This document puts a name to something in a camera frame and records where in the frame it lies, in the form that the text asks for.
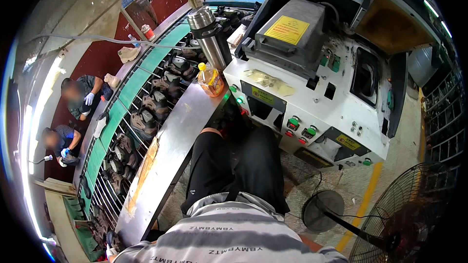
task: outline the fan base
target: fan base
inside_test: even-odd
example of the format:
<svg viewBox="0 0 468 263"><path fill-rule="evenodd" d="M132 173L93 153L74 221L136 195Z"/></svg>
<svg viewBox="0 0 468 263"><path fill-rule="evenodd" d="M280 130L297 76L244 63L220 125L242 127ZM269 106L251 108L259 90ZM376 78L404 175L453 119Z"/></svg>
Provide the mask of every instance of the fan base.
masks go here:
<svg viewBox="0 0 468 263"><path fill-rule="evenodd" d="M341 195L332 190L325 190L318 192L304 204L302 221L313 233L323 233L336 225L336 222L324 215L324 211L343 215L344 200Z"/></svg>

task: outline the white glove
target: white glove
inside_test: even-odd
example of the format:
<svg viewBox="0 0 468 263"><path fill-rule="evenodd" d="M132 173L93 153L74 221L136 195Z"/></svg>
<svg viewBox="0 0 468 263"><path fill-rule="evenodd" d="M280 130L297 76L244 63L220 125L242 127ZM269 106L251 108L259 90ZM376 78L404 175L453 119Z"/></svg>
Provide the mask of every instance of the white glove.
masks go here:
<svg viewBox="0 0 468 263"><path fill-rule="evenodd" d="M60 155L63 157L63 158L66 158L67 157L67 153L70 151L69 148L66 148L66 149L62 149L62 151L60 152Z"/></svg>
<svg viewBox="0 0 468 263"><path fill-rule="evenodd" d="M109 245L107 245L107 250L106 250L107 260L109 260L110 255L117 255L117 254L118 254L117 250L115 250L114 248L111 248Z"/></svg>
<svg viewBox="0 0 468 263"><path fill-rule="evenodd" d="M85 97L85 104L87 106L91 105L93 103L93 99L94 99L94 94L92 92L90 92L86 97Z"/></svg>

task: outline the white machine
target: white machine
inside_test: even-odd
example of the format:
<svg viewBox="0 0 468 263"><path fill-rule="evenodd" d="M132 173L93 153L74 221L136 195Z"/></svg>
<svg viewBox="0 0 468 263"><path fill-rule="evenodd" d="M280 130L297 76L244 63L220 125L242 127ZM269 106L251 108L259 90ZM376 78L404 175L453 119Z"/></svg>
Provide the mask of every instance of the white machine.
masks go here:
<svg viewBox="0 0 468 263"><path fill-rule="evenodd" d="M404 103L406 51L436 42L401 0L330 2L267 0L243 38L243 60L224 70L244 114L320 171L385 161Z"/></svg>

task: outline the shoe factory worker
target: shoe factory worker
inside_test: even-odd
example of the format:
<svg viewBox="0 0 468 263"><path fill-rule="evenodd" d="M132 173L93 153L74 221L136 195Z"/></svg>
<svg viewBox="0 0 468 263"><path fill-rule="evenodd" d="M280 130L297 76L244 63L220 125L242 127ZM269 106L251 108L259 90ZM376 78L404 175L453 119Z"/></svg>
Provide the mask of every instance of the shoe factory worker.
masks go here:
<svg viewBox="0 0 468 263"><path fill-rule="evenodd" d="M42 131L42 139L47 149L54 151L57 161L65 158L67 153L76 148L81 134L67 125L59 125L55 129L45 128Z"/></svg>
<svg viewBox="0 0 468 263"><path fill-rule="evenodd" d="M96 109L102 95L109 100L112 93L107 83L93 75L83 75L77 80L66 78L61 85L61 94L68 102L68 110L81 121Z"/></svg>
<svg viewBox="0 0 468 263"><path fill-rule="evenodd" d="M184 219L157 241L142 241L117 253L111 263L308 262L346 263L333 247L301 238L284 222L280 150L273 131L257 128L231 170L221 133L204 129L193 146Z"/></svg>

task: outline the white cable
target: white cable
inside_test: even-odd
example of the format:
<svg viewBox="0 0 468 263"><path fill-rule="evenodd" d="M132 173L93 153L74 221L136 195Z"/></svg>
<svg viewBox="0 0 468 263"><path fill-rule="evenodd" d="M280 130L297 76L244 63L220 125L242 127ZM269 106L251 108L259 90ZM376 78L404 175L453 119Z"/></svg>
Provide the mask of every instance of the white cable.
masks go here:
<svg viewBox="0 0 468 263"><path fill-rule="evenodd" d="M117 43L117 44L133 44L133 43L139 43L139 44L147 44L153 47L159 47L159 48L170 48L170 49L200 49L200 47L180 47L180 46L163 46L163 45L157 45L148 41L126 41L126 40L116 40L114 38L108 38L100 35L88 35L88 36L70 36L70 35L62 35L62 34L55 34L55 33L43 33L43 34L37 34L36 36L32 37L30 40L27 41L27 43L31 42L32 40L36 38L42 38L42 37L57 37L57 38L72 38L72 39L84 39L84 38L98 38L101 40L109 41L112 43Z"/></svg>

